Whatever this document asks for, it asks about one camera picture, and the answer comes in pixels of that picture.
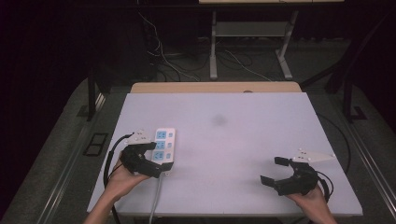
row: cable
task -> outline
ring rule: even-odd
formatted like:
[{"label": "cable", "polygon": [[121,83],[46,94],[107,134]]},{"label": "cable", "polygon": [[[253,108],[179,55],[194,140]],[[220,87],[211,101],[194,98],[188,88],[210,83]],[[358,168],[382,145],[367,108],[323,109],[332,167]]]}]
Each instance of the cable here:
[{"label": "cable", "polygon": [[177,71],[179,74],[181,74],[181,75],[183,75],[183,76],[185,76],[185,77],[188,77],[188,78],[192,78],[192,79],[194,79],[195,81],[201,81],[200,78],[197,78],[197,77],[195,77],[195,76],[189,76],[189,75],[187,75],[187,74],[185,74],[185,73],[183,73],[183,72],[177,70],[171,63],[169,63],[169,62],[166,60],[166,57],[165,57],[165,55],[163,54],[163,43],[161,42],[160,38],[158,37],[157,27],[156,27],[153,23],[151,23],[149,20],[147,20],[140,12],[138,12],[138,14],[139,14],[139,16],[140,16],[145,22],[147,22],[149,25],[151,25],[151,26],[154,28],[154,33],[155,33],[155,35],[156,35],[156,37],[157,37],[157,40],[158,40],[158,47],[157,47],[155,50],[158,50],[158,49],[160,50],[160,54],[161,54],[161,56],[163,56],[163,60],[164,60],[167,64],[169,64],[169,66],[171,66],[171,67],[172,67],[175,71]]},{"label": "cable", "polygon": [[[242,65],[242,66],[245,66],[245,67],[253,65],[253,59],[249,55],[247,55],[246,53],[235,53],[235,52],[234,53],[230,53],[230,51],[228,51],[226,49],[224,51],[227,52],[228,54],[230,54],[231,56],[233,56],[233,59],[228,59],[228,58],[223,57],[224,60],[226,60],[226,61],[228,61],[230,63],[234,63],[234,64],[237,64],[237,65]],[[235,62],[234,55],[243,55],[243,56],[245,56],[248,59],[248,63],[242,63],[241,60],[237,60]]]},{"label": "cable", "polygon": [[221,59],[221,60],[227,61],[228,63],[232,63],[232,64],[238,65],[237,68],[232,68],[231,66],[228,66],[226,63],[221,62],[225,67],[228,67],[228,68],[233,69],[233,70],[242,70],[242,69],[244,69],[243,66],[251,66],[251,65],[253,64],[253,61],[252,61],[252,59],[251,59],[249,56],[247,56],[247,57],[249,58],[249,60],[250,60],[250,63],[249,63],[249,64],[244,64],[244,63],[242,63],[240,60],[239,60],[239,62],[240,62],[240,63],[239,63],[238,61],[235,61],[235,58],[233,58],[233,59],[228,59],[228,58],[222,56],[221,54],[219,54],[219,51],[218,51],[218,53],[216,54],[216,56],[218,56],[218,58]]},{"label": "cable", "polygon": [[328,176],[326,176],[325,174],[323,174],[322,172],[317,171],[318,174],[323,175],[324,177],[326,177],[326,179],[329,180],[330,184],[332,185],[332,191],[330,191],[329,196],[325,197],[327,198],[327,201],[329,201],[330,197],[332,196],[332,193],[334,192],[334,184],[332,183],[332,181],[330,180],[330,178]]},{"label": "cable", "polygon": [[347,149],[347,162],[346,162],[346,168],[345,168],[345,170],[344,170],[344,173],[347,175],[347,173],[349,172],[349,167],[350,167],[350,163],[351,163],[351,160],[352,160],[352,156],[351,156],[352,153],[351,153],[350,145],[349,145],[349,143],[348,143],[348,141],[347,141],[347,137],[346,137],[346,135],[343,133],[343,131],[341,131],[341,129],[340,129],[334,122],[332,122],[330,119],[324,117],[323,115],[321,115],[321,114],[319,114],[319,113],[317,113],[317,115],[318,115],[318,117],[321,117],[321,118],[327,120],[327,121],[328,121],[332,126],[334,126],[334,128],[336,128],[336,129],[338,130],[338,132],[343,136],[343,138],[344,138],[344,140],[345,140],[345,142],[346,142],[346,149]]},{"label": "cable", "polygon": [[168,80],[167,80],[167,78],[166,78],[166,74],[165,74],[165,72],[163,72],[163,71],[160,71],[159,69],[157,69],[157,72],[158,73],[161,73],[162,75],[163,75],[163,78],[165,79],[165,82],[167,82]]},{"label": "cable", "polygon": [[158,178],[157,192],[155,193],[154,203],[151,207],[151,213],[149,215],[148,224],[151,224],[151,222],[152,222],[152,218],[154,216],[154,211],[155,211],[155,208],[157,207],[158,197],[160,195],[162,182],[163,182],[163,173],[161,173],[160,178]]},{"label": "cable", "polygon": [[[227,53],[231,54],[231,56],[233,56],[233,57],[236,59],[236,61],[239,62],[239,60],[238,60],[230,51],[228,51],[228,50],[225,50],[225,51],[226,51]],[[263,76],[263,75],[261,75],[261,74],[258,74],[258,73],[256,73],[256,72],[253,72],[253,71],[249,70],[249,69],[246,68],[244,65],[242,65],[241,62],[239,62],[239,64],[241,64],[241,66],[242,66],[243,68],[245,68],[245,70],[247,70],[248,72],[250,72],[250,73],[252,73],[252,74],[255,74],[255,75],[259,76],[259,77],[263,77],[263,78],[267,79],[268,81],[272,81],[272,80],[269,79],[268,77],[265,77],[265,76]]]},{"label": "cable", "polygon": [[113,171],[110,173],[110,175],[108,176],[108,178],[110,178],[110,177],[113,175],[113,173],[114,173],[117,169],[119,169],[122,165],[123,165],[123,164],[121,163],[120,165],[118,165],[117,167],[115,167],[115,168],[113,169]]},{"label": "cable", "polygon": [[[108,170],[110,169],[110,164],[111,164],[111,160],[113,159],[113,155],[114,155],[114,151],[116,150],[117,145],[125,138],[129,138],[131,137],[131,134],[126,134],[123,137],[121,137],[119,140],[117,140],[117,142],[114,144],[113,148],[111,148],[111,150],[108,152],[107,155],[107,160],[106,160],[106,165],[105,165],[105,170],[103,171],[103,183],[105,185],[105,187],[107,186],[108,183]],[[116,221],[117,224],[120,224],[120,219],[119,219],[119,215],[117,213],[116,207],[113,205],[113,207],[111,208],[111,212],[113,213],[113,217],[114,220]]]},{"label": "cable", "polygon": [[179,73],[178,71],[176,71],[175,69],[173,69],[173,67],[171,67],[171,66],[169,66],[168,64],[165,64],[165,63],[162,64],[162,66],[169,67],[169,68],[172,69],[173,72],[176,73],[176,75],[177,75],[177,77],[178,77],[178,80],[175,80],[174,78],[172,78],[171,76],[168,75],[168,77],[169,77],[170,79],[172,79],[172,81],[181,82],[180,73]]},{"label": "cable", "polygon": [[232,69],[232,70],[235,70],[235,71],[240,71],[240,70],[243,70],[244,68],[243,67],[241,67],[240,66],[240,64],[238,64],[239,66],[236,68],[236,67],[231,67],[230,65],[228,65],[227,63],[225,63],[223,60],[228,60],[228,59],[226,59],[226,58],[224,58],[221,54],[219,54],[219,53],[217,53],[216,54],[216,59],[224,66],[224,67],[226,67],[226,68],[229,68],[229,69]]},{"label": "cable", "polygon": [[185,71],[185,72],[193,72],[193,71],[198,71],[198,70],[203,69],[203,68],[206,66],[207,62],[209,61],[209,56],[210,56],[210,54],[208,54],[208,55],[205,57],[204,63],[203,63],[202,65],[196,67],[196,68],[189,68],[189,69],[187,69],[187,68],[184,68],[184,67],[182,67],[182,66],[180,66],[180,65],[178,65],[178,64],[176,64],[176,63],[172,63],[172,62],[169,62],[169,63],[173,64],[174,66],[177,66],[178,68],[180,68],[181,70],[183,70],[183,71]]}]

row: table surface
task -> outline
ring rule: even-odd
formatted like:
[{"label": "table surface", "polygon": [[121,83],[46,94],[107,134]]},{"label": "table surface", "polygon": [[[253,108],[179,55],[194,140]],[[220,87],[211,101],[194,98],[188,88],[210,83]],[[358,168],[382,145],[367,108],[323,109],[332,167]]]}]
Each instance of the table surface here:
[{"label": "table surface", "polygon": [[[269,92],[274,86],[285,88],[284,85],[290,86],[290,92],[274,92],[275,89]],[[263,186],[260,175],[274,179],[290,177],[291,168],[275,165],[274,157],[291,158],[298,148],[333,154],[307,95],[292,82],[255,82],[252,86],[135,84],[125,99],[109,148],[123,135],[142,128],[153,138],[155,130],[161,127],[176,128],[177,135],[175,164],[172,173],[163,178],[156,216],[300,215],[301,210],[289,199]],[[123,148],[122,144],[116,148],[111,166]],[[311,165],[335,185],[329,201],[332,212],[336,216],[361,215],[361,205],[338,160]],[[88,211],[103,192],[103,168]],[[151,178],[139,184],[116,203],[118,211],[148,216],[157,181]]]}]

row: dark background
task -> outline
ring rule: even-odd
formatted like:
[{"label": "dark background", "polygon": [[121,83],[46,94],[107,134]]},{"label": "dark background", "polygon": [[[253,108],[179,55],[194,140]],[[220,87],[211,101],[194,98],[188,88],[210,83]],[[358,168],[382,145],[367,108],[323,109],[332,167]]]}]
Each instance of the dark background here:
[{"label": "dark background", "polygon": [[[347,38],[359,42],[388,15],[362,53],[355,55],[358,60],[347,75],[395,131],[396,33],[392,30],[396,12],[390,11],[392,6],[387,0],[346,0],[340,7],[305,7],[293,37],[295,41]],[[109,92],[113,86],[150,81],[154,68],[145,53],[152,39],[133,10],[81,9],[71,1],[49,0],[3,0],[0,10],[1,218],[70,94],[89,71],[94,71],[100,91]],[[165,45],[184,49],[196,36],[210,34],[209,10],[143,13],[156,23]],[[266,16],[227,10],[219,15],[224,20],[276,20],[289,13],[289,8],[280,7]]]}]

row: floor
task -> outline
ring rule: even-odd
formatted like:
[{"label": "floor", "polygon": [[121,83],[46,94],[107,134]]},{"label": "floor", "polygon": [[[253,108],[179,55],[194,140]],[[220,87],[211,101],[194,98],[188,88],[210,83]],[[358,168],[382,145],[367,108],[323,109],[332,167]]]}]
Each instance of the floor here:
[{"label": "floor", "polygon": [[[158,66],[158,76],[153,81],[211,81],[207,40],[201,39],[200,43],[203,47],[198,48],[195,55],[186,56],[179,54],[177,49],[165,49],[168,63],[162,62]],[[280,44],[280,39],[220,39],[217,44],[218,81],[284,81],[274,54]],[[291,42],[286,60],[293,81],[301,83],[335,63],[348,44],[347,40],[341,39]],[[170,64],[179,71],[178,74]],[[327,94],[323,89],[326,81],[327,78],[323,78],[304,91],[308,93],[333,150],[345,168],[348,164],[347,146],[350,147],[351,163],[346,176],[361,202],[364,214],[362,217],[338,217],[337,221],[352,224],[396,223],[395,212],[389,209],[395,202],[394,194],[392,196],[396,189],[393,174],[396,170],[393,162],[396,159],[395,133],[357,88],[353,91],[353,105],[358,106],[367,119],[347,122],[341,114],[342,90]],[[87,121],[86,117],[86,80],[76,88],[2,224],[62,224],[84,220],[111,134],[130,88],[117,86],[109,94],[99,94],[97,113],[91,121]],[[82,152],[94,133],[108,134],[104,150],[98,157],[83,156]],[[375,162],[374,166],[372,162],[367,162],[370,159]],[[279,219],[287,224],[295,223],[296,218]],[[128,217],[122,217],[121,221],[134,223]],[[144,218],[137,221],[147,223]],[[114,223],[114,220],[110,218],[107,223]],[[258,218],[251,223],[268,222]]]}]

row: stain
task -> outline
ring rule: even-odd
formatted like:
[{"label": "stain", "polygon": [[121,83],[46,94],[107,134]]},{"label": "stain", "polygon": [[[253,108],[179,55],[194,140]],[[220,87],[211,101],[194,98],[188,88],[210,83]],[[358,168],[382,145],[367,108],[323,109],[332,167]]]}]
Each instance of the stain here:
[{"label": "stain", "polygon": [[212,119],[212,123],[214,126],[225,126],[227,124],[227,119],[222,115],[216,115]]}]

